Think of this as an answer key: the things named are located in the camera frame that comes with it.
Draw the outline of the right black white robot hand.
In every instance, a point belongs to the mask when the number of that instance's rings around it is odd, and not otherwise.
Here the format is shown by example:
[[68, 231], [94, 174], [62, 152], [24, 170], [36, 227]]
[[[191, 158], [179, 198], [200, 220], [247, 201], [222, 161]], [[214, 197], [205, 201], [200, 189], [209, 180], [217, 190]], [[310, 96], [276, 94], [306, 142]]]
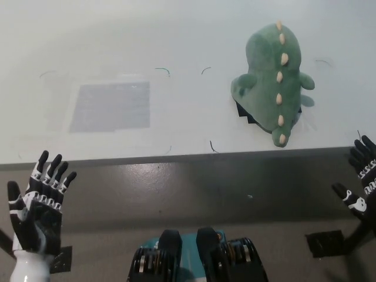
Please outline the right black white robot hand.
[[334, 183], [331, 187], [350, 212], [375, 231], [375, 143], [366, 135], [356, 139], [348, 162], [354, 168], [365, 196], [355, 194], [341, 183]]

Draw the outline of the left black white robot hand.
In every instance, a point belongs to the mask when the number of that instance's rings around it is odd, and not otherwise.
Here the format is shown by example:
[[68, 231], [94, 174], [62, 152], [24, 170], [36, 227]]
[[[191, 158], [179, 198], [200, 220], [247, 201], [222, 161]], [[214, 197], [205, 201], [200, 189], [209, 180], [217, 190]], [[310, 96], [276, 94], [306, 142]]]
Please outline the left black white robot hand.
[[14, 230], [12, 251], [57, 256], [61, 251], [62, 204], [65, 193], [77, 176], [70, 172], [62, 155], [48, 163], [43, 151], [32, 170], [24, 194], [16, 181], [7, 183], [8, 206]]

